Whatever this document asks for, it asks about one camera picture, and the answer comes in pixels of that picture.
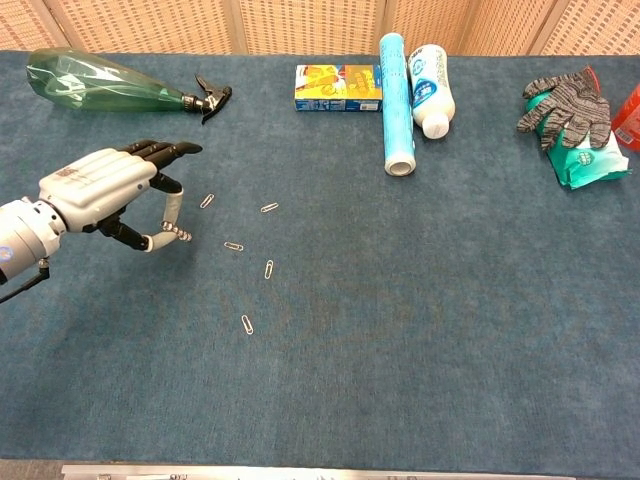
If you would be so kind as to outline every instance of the green package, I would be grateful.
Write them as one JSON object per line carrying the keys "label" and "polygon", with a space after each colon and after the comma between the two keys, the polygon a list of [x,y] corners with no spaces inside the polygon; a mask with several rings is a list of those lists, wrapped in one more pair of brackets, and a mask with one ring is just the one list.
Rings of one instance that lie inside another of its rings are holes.
{"label": "green package", "polygon": [[[545,92],[529,100],[526,110],[535,108],[548,95],[549,92]],[[545,118],[538,124],[536,128],[538,135],[542,135],[546,122]],[[556,144],[547,152],[558,181],[563,186],[568,185],[571,189],[576,189],[598,180],[625,177],[632,172],[629,168],[629,159],[620,152],[613,133],[610,134],[607,144],[598,149],[591,148],[588,134],[575,148],[563,147],[563,138],[564,130],[560,132]]]}

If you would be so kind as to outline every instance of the beige wall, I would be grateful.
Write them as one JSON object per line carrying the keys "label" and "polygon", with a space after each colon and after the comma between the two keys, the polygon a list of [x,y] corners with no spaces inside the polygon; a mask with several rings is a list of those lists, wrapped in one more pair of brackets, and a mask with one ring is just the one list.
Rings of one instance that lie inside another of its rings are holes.
{"label": "beige wall", "polygon": [[0,49],[92,52],[640,54],[640,0],[1,0]]}

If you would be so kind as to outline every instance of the table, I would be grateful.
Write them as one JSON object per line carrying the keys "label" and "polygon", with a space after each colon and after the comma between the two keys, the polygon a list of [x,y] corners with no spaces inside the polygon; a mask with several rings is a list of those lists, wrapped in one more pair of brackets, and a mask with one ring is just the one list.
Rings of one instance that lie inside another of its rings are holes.
{"label": "table", "polygon": [[233,97],[205,126],[71,111],[0,53],[0,204],[100,148],[203,146],[166,172],[192,243],[67,235],[0,307],[0,457],[640,477],[640,182],[568,191],[515,129],[527,82],[587,62],[617,110],[638,57],[450,58],[456,117],[408,177],[380,113],[293,108],[295,65],[376,57],[105,57]]}

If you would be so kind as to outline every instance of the white bottle cap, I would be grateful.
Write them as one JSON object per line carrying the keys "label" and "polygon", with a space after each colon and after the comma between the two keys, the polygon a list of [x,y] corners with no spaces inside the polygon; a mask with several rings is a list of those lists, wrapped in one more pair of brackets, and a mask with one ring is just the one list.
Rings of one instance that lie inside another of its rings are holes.
{"label": "white bottle cap", "polygon": [[442,112],[427,115],[422,121],[422,131],[427,138],[444,137],[449,131],[449,117]]}

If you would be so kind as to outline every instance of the green plastic bottle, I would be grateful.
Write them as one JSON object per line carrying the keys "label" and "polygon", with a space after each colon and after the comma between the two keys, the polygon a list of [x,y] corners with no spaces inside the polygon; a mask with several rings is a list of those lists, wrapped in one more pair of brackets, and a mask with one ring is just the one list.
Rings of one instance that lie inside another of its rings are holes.
{"label": "green plastic bottle", "polygon": [[217,113],[231,96],[230,87],[209,85],[196,75],[207,94],[200,99],[131,68],[69,47],[33,51],[27,62],[27,78],[38,95],[68,108],[104,112],[200,112],[202,123]]}

